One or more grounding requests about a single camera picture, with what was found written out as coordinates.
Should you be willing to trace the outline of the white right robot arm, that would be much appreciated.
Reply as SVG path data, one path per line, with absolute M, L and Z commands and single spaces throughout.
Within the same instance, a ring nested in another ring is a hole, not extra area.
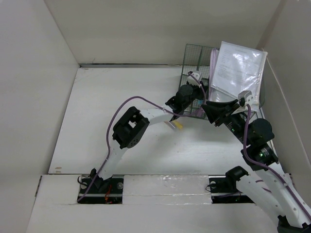
M 247 114 L 235 113 L 240 103 L 247 108 Z M 215 126 L 224 124 L 242 143 L 243 159 L 266 187 L 262 187 L 241 166 L 227 171 L 221 185 L 247 195 L 276 224 L 279 233 L 309 233 L 311 209 L 268 145 L 275 137 L 271 124 L 263 118 L 250 121 L 251 107 L 244 100 L 225 103 L 208 101 L 202 108 L 210 123 Z

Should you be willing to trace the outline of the clear mesh document pouch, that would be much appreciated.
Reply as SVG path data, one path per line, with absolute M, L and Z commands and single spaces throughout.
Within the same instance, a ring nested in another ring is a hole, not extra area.
M 221 43 L 211 87 L 232 98 L 251 91 L 259 104 L 260 86 L 268 53 L 223 41 Z

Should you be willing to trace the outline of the clear pouch with purple zipper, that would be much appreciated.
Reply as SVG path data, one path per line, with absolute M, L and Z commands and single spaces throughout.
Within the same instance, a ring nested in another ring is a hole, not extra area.
M 228 94 L 233 99 L 243 91 L 244 86 L 244 55 L 245 49 L 233 44 L 224 44 L 218 51 L 216 66 L 210 71 L 211 82 L 209 89 L 213 88 Z

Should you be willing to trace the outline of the yellow highlighter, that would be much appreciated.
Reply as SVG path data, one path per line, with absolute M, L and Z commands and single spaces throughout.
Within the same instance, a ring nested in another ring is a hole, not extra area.
M 178 121 L 174 121 L 173 124 L 175 125 L 175 127 L 179 130 L 183 129 L 183 125 L 181 123 L 179 123 Z

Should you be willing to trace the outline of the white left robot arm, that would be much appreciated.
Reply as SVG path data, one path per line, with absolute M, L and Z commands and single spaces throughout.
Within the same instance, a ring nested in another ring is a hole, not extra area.
M 194 102 L 202 100 L 206 102 L 207 86 L 202 82 L 199 85 L 185 84 L 171 97 L 163 106 L 152 103 L 151 101 L 134 96 L 126 100 L 121 106 L 133 99 L 141 99 L 154 106 L 152 109 L 139 110 L 135 106 L 130 107 L 113 125 L 117 116 L 115 113 L 108 125 L 106 142 L 108 147 L 107 156 L 98 170 L 92 169 L 90 177 L 91 186 L 97 192 L 104 192 L 113 176 L 116 165 L 121 160 L 125 152 L 138 144 L 149 126 L 161 122 L 170 122 L 179 117 L 190 117 L 184 114 L 185 109 Z

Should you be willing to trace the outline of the orange highlighter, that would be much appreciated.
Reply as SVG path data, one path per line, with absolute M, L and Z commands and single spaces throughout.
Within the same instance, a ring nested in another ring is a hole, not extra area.
M 173 130 L 177 129 L 176 125 L 173 122 L 165 121 L 164 123 Z

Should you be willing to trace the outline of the pink highlighter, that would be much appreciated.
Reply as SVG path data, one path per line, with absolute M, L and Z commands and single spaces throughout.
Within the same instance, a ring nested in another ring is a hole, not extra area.
M 202 108 L 200 108 L 200 109 L 198 110 L 197 116 L 198 116 L 198 117 L 203 117 L 203 116 L 204 116 L 204 110 L 203 110 Z

